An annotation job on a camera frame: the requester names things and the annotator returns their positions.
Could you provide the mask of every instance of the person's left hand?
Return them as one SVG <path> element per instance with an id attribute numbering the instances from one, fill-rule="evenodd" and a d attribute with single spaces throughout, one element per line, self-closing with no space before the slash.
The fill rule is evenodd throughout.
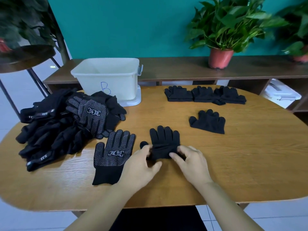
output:
<path id="1" fill-rule="evenodd" d="M 126 161 L 118 184 L 136 193 L 153 179 L 163 163 L 159 161 L 151 168 L 148 167 L 146 158 L 150 155 L 151 147 L 152 145 L 145 145 Z"/>

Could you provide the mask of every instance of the green wall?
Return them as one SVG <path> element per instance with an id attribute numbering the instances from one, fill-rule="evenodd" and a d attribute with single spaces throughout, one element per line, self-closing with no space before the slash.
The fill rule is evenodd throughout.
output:
<path id="1" fill-rule="evenodd" d="M 208 56 L 207 47 L 188 49 L 185 26 L 200 0 L 49 0 L 73 58 Z M 297 0 L 266 0 L 276 13 Z M 280 53 L 271 40 L 237 55 Z"/>

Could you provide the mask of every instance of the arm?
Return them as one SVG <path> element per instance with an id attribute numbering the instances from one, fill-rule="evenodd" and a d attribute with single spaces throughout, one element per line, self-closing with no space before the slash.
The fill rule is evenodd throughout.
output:
<path id="1" fill-rule="evenodd" d="M 178 151 L 186 156 L 186 160 L 184 161 L 175 153 L 170 153 L 171 158 L 179 165 L 186 179 L 206 200 L 223 231 L 263 230 L 228 197 L 217 183 L 213 182 L 201 151 L 186 146 L 179 146 Z"/>
<path id="2" fill-rule="evenodd" d="M 162 162 L 156 162 L 152 168 L 147 166 L 146 157 L 150 154 L 150 147 L 146 145 L 136 151 L 124 164 L 119 181 L 65 230 L 109 230 L 126 202 L 160 170 Z"/>

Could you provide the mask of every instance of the tile floor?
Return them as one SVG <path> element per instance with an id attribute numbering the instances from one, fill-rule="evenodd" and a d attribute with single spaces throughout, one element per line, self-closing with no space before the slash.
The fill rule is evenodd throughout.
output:
<path id="1" fill-rule="evenodd" d="M 58 54 L 56 55 L 56 60 L 59 63 L 61 62 Z M 35 67 L 34 70 L 43 80 L 56 70 L 50 68 L 50 66 L 53 66 L 53 63 L 48 60 Z M 33 102 L 43 99 L 42 94 L 27 72 L 1 74 L 0 78 L 18 109 L 31 107 Z M 2 111 L 0 115 L 1 141 L 6 133 L 18 122 L 17 116 L 2 91 L 0 91 L 0 110 Z M 197 206 L 197 209 L 208 231 L 221 230 L 208 206 Z M 245 209 L 245 212 L 266 231 L 308 230 L 308 197 L 293 201 L 250 204 Z M 0 199 L 0 231 L 60 231 L 64 230 L 75 219 L 76 217 L 71 212 L 40 213 L 19 210 Z"/>

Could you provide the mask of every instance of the forearm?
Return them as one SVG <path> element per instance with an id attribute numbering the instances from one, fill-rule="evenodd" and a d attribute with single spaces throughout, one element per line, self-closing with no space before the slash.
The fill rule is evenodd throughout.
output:
<path id="1" fill-rule="evenodd" d="M 109 230 L 118 214 L 133 194 L 133 191 L 125 189 L 120 184 L 112 185 L 93 207 L 88 209 L 65 230 Z"/>
<path id="2" fill-rule="evenodd" d="M 198 186 L 223 231 L 263 230 L 214 182 Z"/>

